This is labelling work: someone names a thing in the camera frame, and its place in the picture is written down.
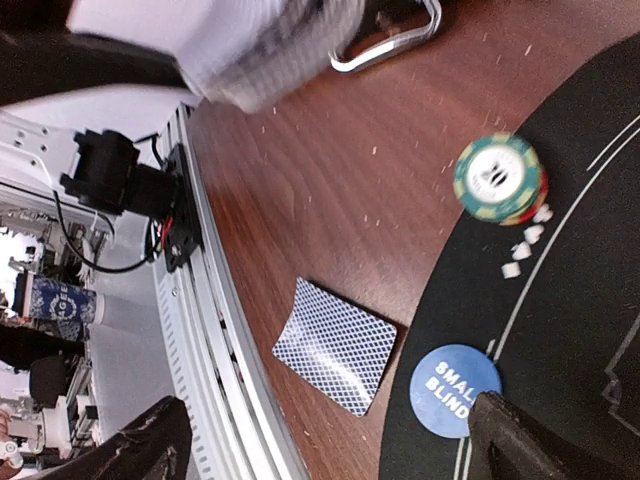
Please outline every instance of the red wire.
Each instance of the red wire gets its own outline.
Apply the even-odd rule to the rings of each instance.
[[[164,222],[164,225],[162,226],[161,244],[163,249],[164,249],[164,244],[167,241],[167,237],[169,236],[169,232],[171,231],[171,227],[173,227],[173,217],[169,217]]]

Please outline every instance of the wooden table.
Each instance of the wooden table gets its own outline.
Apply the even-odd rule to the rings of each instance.
[[[233,278],[314,480],[375,479],[399,348],[461,211],[465,145],[515,130],[589,57],[640,30],[636,0],[450,1],[436,41],[355,76],[327,72],[257,115],[190,124]],[[357,419],[271,355],[296,276],[396,324]]]

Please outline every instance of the hand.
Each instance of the hand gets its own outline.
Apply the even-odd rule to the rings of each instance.
[[[9,424],[11,423],[11,415],[0,408],[0,442],[11,440],[9,437]]]

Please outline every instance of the black felt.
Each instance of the black felt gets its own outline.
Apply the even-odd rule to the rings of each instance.
[[[638,115],[640,36],[592,59],[518,131],[549,173],[547,202],[555,215],[532,247],[533,256],[520,262],[522,275],[511,280],[503,279],[500,267],[511,261],[510,249],[523,241],[525,227],[494,226],[467,214],[460,218],[400,358],[382,441],[381,480],[454,478],[458,441],[428,432],[411,409],[415,366],[444,344],[486,351],[492,339],[500,342],[554,231],[609,155],[640,129],[640,121],[589,172],[588,165]],[[564,439],[636,471],[640,339],[617,364],[619,398],[607,399],[603,392],[616,382],[605,370],[640,314],[639,163],[640,134],[602,171],[566,221],[497,362],[507,398]],[[628,425],[610,413],[615,401]]]

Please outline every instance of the poker table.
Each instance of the poker table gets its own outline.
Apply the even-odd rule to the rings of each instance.
[[[500,267],[529,224],[456,224],[400,358],[381,479],[474,478],[470,442],[428,432],[409,402],[418,362],[450,343],[486,352],[505,397],[554,433],[640,469],[638,79],[640,35],[596,56],[518,129],[549,173],[554,212],[519,277]]]
[[[632,449],[621,440],[631,431],[609,409],[619,395],[613,376],[624,385],[635,344],[605,370],[640,313],[631,279],[633,141],[558,228],[607,153],[587,172],[589,164],[640,113],[637,82],[628,65],[620,78],[598,69],[578,77],[575,92],[554,92],[640,31],[639,12],[635,0],[451,0],[440,35],[422,48],[356,75],[325,72],[257,114],[221,104],[196,110],[189,134],[238,299],[314,480],[450,479],[458,452],[464,473],[467,444],[433,436],[408,401],[417,362],[450,343],[485,352],[493,341],[506,397],[567,440],[613,461]],[[605,63],[631,63],[619,56]],[[554,211],[522,274],[508,281],[500,268],[523,228],[461,217],[451,188],[465,146],[497,131],[518,131],[538,150]],[[297,277],[398,328],[362,418],[272,354]],[[613,412],[631,422],[623,403]],[[609,433],[585,432],[582,413]]]

